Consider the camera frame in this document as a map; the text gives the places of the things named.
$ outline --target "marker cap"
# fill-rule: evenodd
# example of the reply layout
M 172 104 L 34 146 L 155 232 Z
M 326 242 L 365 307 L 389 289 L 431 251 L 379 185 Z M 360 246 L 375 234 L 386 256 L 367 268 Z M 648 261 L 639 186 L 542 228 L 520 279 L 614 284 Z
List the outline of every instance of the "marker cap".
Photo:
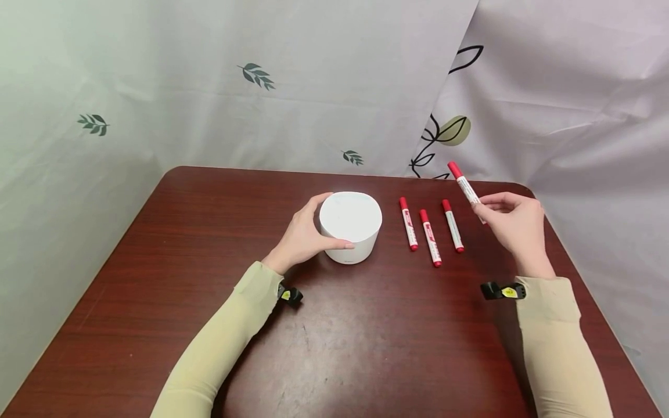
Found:
M 448 163 L 448 168 L 451 170 L 451 173 L 453 173 L 453 177 L 455 177 L 456 179 L 462 177 L 462 171 L 460 171 L 460 168 L 458 167 L 455 161 L 451 161 L 450 163 Z

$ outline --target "white container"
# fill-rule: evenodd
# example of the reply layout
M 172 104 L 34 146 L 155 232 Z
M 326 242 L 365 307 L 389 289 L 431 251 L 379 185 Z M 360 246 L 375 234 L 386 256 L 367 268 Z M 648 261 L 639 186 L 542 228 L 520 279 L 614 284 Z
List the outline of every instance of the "white container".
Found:
M 369 257 L 383 220 L 376 200 L 354 191 L 335 193 L 325 199 L 318 217 L 323 235 L 355 244 L 354 249 L 325 251 L 331 259 L 342 264 L 356 264 Z

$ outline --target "white curtain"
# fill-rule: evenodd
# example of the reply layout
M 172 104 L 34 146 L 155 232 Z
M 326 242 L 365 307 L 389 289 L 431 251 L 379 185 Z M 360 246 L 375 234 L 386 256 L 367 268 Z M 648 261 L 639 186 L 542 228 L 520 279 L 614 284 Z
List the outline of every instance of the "white curtain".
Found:
M 669 3 L 481 0 L 466 47 L 414 169 L 532 189 L 669 416 Z
M 478 0 L 5 0 L 0 411 L 177 165 L 401 176 Z

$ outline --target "green leaf pattern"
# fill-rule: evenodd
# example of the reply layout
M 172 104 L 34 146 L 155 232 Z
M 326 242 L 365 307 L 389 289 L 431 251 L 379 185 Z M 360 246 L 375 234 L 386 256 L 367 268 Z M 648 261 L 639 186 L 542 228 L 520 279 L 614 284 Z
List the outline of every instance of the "green leaf pattern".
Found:
M 99 133 L 98 136 L 107 135 L 107 126 L 109 124 L 104 121 L 102 116 L 99 114 L 86 114 L 85 116 L 80 114 L 79 116 L 81 116 L 81 119 L 77 120 L 77 123 L 83 124 L 83 129 L 90 129 L 90 134 Z
M 242 74 L 244 78 L 251 82 L 257 84 L 260 88 L 265 87 L 265 90 L 276 90 L 268 76 L 269 74 L 260 69 L 258 64 L 253 64 L 252 62 L 246 64 L 244 67 L 237 66 L 242 69 Z
M 342 151 L 344 159 L 346 161 L 349 161 L 351 164 L 355 165 L 364 165 L 363 158 L 355 151 L 353 150 L 348 150 L 348 151 Z

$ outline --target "right hand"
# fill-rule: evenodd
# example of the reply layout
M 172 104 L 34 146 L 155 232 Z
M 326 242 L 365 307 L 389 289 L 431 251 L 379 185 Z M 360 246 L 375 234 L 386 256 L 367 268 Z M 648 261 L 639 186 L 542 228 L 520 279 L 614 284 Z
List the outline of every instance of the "right hand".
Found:
M 521 276 L 554 278 L 546 255 L 544 211 L 538 200 L 509 192 L 483 196 L 473 206 L 514 256 Z

